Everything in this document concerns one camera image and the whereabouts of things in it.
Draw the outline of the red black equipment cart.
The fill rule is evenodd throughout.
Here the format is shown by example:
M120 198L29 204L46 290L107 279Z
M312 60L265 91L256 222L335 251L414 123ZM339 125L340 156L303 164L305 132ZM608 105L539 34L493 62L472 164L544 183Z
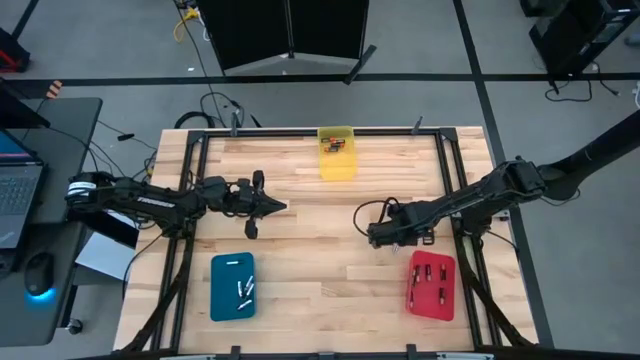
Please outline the red black equipment cart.
M30 53L0 27L0 73L25 72L29 63Z

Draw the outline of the black folding partition screen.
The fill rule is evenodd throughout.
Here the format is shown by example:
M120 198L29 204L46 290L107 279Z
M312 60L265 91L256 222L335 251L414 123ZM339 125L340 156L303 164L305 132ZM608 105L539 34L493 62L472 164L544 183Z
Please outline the black folding partition screen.
M353 60L351 84L377 47L365 44L370 0L195 0L220 69L281 55Z

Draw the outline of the black monitor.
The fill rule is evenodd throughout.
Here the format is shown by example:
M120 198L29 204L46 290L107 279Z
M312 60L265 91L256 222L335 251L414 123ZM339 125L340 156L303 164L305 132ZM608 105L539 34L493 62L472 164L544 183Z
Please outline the black monitor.
M0 127L6 129L49 128L50 122L21 102L0 81Z

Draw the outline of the grey laptop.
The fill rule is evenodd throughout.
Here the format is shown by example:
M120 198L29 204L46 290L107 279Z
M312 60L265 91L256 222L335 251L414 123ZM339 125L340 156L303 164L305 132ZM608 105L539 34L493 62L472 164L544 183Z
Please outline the grey laptop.
M0 250L19 247L45 169L34 152L0 128Z

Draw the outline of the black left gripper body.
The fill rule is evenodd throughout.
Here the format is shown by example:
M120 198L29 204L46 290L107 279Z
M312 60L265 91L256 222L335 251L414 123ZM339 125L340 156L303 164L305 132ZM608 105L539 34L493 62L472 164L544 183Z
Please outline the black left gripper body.
M239 178L233 185L236 190L231 193L231 213L236 217L245 217L244 233L249 239L258 238L257 221L264 215L261 213L262 196L264 195L264 172L256 170L252 179Z

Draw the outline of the black aluminium table frame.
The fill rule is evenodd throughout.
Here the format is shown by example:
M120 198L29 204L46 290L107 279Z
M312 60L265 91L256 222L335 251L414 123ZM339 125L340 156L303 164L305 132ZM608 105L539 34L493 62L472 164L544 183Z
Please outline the black aluminium table frame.
M168 310L156 343L183 353L244 354L465 351L503 345L507 337L462 284L455 288L450 322L419 317L405 308L411 250L376 250L364 237L384 199L432 200L492 167L479 127L361 128L357 172L346 182L319 173L312 129L254 129L232 137L223 130L163 132L152 181L183 184L183 173L266 177L266 192L287 209L259 221L249 240L244 223L210 213L197 224L186 292ZM257 305L253 317L210 318L211 260L254 256Z

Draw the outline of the black desk support bar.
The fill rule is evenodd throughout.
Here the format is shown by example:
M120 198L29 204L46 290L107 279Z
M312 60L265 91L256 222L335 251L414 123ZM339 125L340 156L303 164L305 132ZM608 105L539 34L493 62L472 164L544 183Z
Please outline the black desk support bar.
M135 248L137 245L139 230L134 225L128 225L106 211L82 213L78 210L69 209L67 211L67 219L81 222L91 231L130 248Z

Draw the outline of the translucent yellow plastic bin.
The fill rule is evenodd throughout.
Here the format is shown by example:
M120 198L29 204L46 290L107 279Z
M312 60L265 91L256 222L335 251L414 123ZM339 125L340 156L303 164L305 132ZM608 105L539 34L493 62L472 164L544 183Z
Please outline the translucent yellow plastic bin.
M334 137L336 142L344 142L345 146L338 152L325 152L324 148L331 145L321 142L326 137ZM325 181L351 180L357 172L354 129L350 126L320 127L317 140L321 178Z

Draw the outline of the black computer mouse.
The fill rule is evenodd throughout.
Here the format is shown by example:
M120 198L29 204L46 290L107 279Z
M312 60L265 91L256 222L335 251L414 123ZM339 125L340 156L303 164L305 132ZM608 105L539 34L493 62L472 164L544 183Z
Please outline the black computer mouse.
M24 270L24 285L31 296L40 296L49 291L54 282L54 256L41 252L29 259Z

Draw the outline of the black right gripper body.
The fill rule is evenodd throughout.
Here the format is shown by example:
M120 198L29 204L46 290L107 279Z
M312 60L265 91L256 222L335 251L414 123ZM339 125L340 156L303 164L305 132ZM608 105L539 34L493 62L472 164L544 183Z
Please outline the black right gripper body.
M385 203L379 221L367 227L369 244L374 248L433 245L434 210L429 201Z

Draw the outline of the white sheet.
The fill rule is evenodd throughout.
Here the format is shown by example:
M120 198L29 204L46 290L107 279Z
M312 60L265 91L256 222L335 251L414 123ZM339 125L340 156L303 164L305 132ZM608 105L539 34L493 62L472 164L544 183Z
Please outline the white sheet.
M124 280L125 271L133 256L134 250L131 247L94 232L79 252L75 263L118 280Z

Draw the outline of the black computer cabinet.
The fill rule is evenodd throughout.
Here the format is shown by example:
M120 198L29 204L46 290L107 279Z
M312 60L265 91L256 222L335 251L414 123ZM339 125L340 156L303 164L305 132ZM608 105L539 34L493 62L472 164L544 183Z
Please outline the black computer cabinet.
M640 0L519 0L551 75L581 73L637 18Z

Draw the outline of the dark grey desk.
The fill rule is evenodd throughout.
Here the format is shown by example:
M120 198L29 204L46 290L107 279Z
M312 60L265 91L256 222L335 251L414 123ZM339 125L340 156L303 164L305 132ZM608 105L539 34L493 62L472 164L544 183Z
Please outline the dark grey desk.
M50 123L49 128L14 134L48 165L35 220L26 231L26 249L15 270L0 275L0 348L46 345L55 331L67 325L75 297L72 285L75 259L86 239L87 227L67 219L69 178L82 171L102 107L99 98L27 100ZM24 285L29 258L47 252L53 256L53 285L33 297Z

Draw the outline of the teal blue plastic bin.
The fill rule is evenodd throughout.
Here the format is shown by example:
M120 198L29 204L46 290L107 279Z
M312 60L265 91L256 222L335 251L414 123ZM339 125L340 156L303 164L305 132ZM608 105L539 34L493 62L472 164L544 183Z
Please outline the teal blue plastic bin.
M226 265L228 261L239 260L238 265ZM214 322L248 319L256 313L256 271L254 256L249 252L216 255L211 260L210 318ZM237 281L242 282L243 295L251 283L254 289L250 297L240 298ZM238 311L245 300L253 303Z

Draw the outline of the red plastic bin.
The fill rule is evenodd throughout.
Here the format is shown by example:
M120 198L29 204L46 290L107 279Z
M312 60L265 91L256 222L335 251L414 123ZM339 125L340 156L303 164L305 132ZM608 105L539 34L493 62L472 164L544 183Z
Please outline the red plastic bin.
M426 281L425 265L431 265L432 280ZM440 281L440 265L447 269L446 281ZM420 265L420 282L412 287L412 274L415 266ZM406 310L416 316L450 322L455 316L456 262L453 257L426 251L414 251L410 257L407 272ZM444 305L439 304L438 292L443 287L446 291ZM414 292L414 307L409 308L409 295Z

